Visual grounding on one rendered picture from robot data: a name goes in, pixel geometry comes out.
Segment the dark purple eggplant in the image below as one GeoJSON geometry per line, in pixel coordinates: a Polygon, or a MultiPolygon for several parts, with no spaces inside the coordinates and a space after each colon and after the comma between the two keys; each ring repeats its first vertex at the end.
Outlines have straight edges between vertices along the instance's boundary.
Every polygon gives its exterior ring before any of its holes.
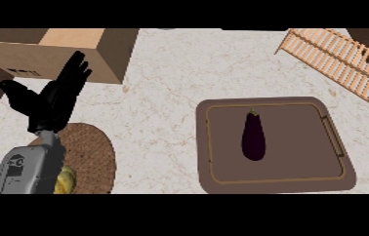
{"type": "Polygon", "coordinates": [[[244,156],[260,161],[266,156],[267,143],[260,114],[254,110],[247,114],[241,145],[244,156]]]}

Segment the brown rectangular tray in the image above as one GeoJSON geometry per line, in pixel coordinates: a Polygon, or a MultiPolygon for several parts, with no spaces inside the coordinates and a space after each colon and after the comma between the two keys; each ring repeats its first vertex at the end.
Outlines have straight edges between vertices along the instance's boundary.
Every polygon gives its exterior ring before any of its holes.
{"type": "Polygon", "coordinates": [[[197,108],[200,183],[210,193],[347,190],[356,172],[331,114],[313,97],[208,99],[197,108]],[[267,150],[250,160],[247,113],[262,118],[267,150]]]}

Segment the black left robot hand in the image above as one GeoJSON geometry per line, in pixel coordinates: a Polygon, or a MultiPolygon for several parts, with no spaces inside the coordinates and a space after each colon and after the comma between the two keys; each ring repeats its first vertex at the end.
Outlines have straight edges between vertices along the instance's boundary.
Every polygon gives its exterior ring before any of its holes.
{"type": "Polygon", "coordinates": [[[46,84],[39,94],[15,80],[0,82],[11,107],[30,117],[30,133],[36,134],[43,130],[58,133],[64,130],[92,73],[86,54],[77,51],[58,78],[46,84]]]}

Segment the brown cardboard box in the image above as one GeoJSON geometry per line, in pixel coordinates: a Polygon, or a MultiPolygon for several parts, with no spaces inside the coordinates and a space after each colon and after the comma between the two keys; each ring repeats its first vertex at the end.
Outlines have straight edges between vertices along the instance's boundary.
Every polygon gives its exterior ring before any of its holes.
{"type": "Polygon", "coordinates": [[[55,80],[80,51],[89,82],[121,84],[138,35],[138,28],[0,28],[0,69],[15,77],[55,80]]]}

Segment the round brown woven tray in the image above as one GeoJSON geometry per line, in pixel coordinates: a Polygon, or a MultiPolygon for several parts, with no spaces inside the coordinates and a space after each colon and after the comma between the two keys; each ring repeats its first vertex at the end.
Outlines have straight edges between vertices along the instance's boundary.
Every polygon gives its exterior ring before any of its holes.
{"type": "Polygon", "coordinates": [[[64,165],[76,171],[74,194],[110,194],[115,180],[115,152],[104,131],[70,123],[58,133],[67,149],[64,165]]]}

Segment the pale wooden slatted shelf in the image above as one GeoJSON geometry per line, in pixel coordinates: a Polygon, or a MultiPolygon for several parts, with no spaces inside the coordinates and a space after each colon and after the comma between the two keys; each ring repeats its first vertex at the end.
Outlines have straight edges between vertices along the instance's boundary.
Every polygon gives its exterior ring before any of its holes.
{"type": "Polygon", "coordinates": [[[290,28],[284,50],[369,102],[369,48],[331,28],[290,28]]]}

